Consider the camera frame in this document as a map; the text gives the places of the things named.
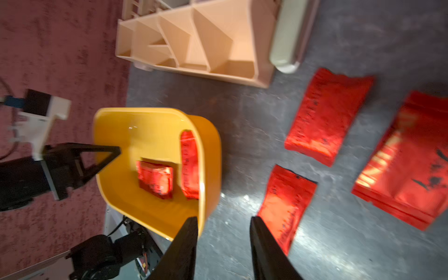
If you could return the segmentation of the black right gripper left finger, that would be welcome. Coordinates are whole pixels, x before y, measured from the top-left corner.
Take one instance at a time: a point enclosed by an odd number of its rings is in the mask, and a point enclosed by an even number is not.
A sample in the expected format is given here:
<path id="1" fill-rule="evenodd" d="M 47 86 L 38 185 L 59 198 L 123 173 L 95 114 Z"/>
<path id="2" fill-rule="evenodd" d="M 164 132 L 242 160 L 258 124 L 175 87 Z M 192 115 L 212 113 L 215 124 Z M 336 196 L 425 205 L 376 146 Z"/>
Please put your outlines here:
<path id="1" fill-rule="evenodd" d="M 149 280 L 193 280 L 198 241 L 197 217 L 187 218 Z"/>

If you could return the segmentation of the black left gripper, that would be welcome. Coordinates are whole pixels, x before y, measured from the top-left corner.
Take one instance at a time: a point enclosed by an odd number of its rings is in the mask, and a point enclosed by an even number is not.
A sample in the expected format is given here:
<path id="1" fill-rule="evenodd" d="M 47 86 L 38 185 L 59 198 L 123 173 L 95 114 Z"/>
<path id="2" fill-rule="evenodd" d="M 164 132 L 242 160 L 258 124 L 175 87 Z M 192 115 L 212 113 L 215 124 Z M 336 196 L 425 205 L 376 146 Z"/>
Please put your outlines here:
<path id="1" fill-rule="evenodd" d="M 117 146 L 63 143 L 47 146 L 42 160 L 22 157 L 1 163 L 1 211 L 25 207 L 51 193 L 57 201 L 69 197 L 121 155 Z"/>

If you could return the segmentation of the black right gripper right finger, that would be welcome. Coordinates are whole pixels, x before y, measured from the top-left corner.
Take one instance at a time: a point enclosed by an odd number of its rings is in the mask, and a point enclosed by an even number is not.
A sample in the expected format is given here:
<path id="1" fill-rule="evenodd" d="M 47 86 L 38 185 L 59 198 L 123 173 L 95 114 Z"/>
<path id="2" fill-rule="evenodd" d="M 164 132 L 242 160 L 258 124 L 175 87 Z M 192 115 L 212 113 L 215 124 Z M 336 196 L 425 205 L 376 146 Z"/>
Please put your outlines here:
<path id="1" fill-rule="evenodd" d="M 260 217 L 250 221 L 255 280 L 303 280 Z"/>

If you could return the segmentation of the yellow plastic storage box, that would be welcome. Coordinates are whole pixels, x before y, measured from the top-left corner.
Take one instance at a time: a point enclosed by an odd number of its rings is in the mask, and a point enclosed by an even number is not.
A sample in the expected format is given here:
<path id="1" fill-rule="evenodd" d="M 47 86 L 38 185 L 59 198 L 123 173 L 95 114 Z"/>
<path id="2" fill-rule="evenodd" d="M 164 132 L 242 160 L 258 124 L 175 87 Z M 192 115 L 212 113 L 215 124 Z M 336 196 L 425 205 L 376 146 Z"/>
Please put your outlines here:
<path id="1" fill-rule="evenodd" d="M 173 108 L 102 108 L 94 143 L 121 154 L 96 180 L 106 203 L 173 240 L 187 218 L 202 232 L 222 183 L 222 145 L 209 120 Z"/>

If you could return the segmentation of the red tea bag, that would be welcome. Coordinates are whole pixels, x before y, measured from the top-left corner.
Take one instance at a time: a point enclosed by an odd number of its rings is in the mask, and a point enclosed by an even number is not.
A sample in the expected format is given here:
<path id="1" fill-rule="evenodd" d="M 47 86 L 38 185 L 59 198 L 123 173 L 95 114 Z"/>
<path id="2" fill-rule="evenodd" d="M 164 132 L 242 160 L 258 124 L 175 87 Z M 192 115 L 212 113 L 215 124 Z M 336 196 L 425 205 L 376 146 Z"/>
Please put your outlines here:
<path id="1" fill-rule="evenodd" d="M 285 255 L 289 254 L 301 219 L 312 201 L 317 183 L 275 165 L 264 201 L 257 214 Z"/>
<path id="2" fill-rule="evenodd" d="M 200 197 L 198 151 L 192 131 L 185 130 L 181 134 L 182 154 L 182 191 L 188 200 L 198 200 Z"/>
<path id="3" fill-rule="evenodd" d="M 374 76 L 348 77 L 325 68 L 317 70 L 287 135 L 285 149 L 331 167 L 375 81 Z"/>
<path id="4" fill-rule="evenodd" d="M 448 207 L 448 100 L 411 92 L 352 194 L 425 231 Z"/>
<path id="5" fill-rule="evenodd" d="M 140 189 L 162 200 L 173 198 L 174 169 L 165 164 L 136 162 Z"/>

